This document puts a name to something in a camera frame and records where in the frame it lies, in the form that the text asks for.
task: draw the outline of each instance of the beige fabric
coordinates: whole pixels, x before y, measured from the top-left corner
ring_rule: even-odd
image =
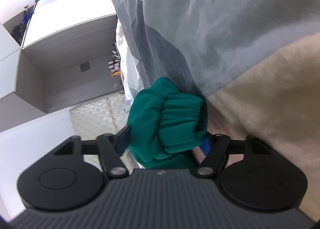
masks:
[[[229,129],[266,140],[303,170],[308,191],[300,208],[318,220],[320,34],[279,49],[208,101],[226,118]]]

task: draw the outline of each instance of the blanket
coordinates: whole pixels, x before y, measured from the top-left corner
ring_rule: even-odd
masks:
[[[202,96],[211,133],[267,141],[320,218],[320,0],[112,0],[139,82]]]

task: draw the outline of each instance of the gray fabric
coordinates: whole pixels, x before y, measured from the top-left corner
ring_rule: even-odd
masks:
[[[112,0],[141,75],[210,96],[320,31],[320,0]]]

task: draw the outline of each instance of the ribbed gray surface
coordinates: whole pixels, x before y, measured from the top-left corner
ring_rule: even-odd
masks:
[[[65,213],[26,210],[16,229],[308,229],[312,222],[298,209],[255,213],[230,203],[213,181],[188,170],[135,170],[113,180],[100,197]]]

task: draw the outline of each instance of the green garment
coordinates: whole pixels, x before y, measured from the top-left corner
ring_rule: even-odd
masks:
[[[128,149],[145,168],[194,168],[190,150],[207,133],[205,101],[161,77],[136,96],[128,117]]]

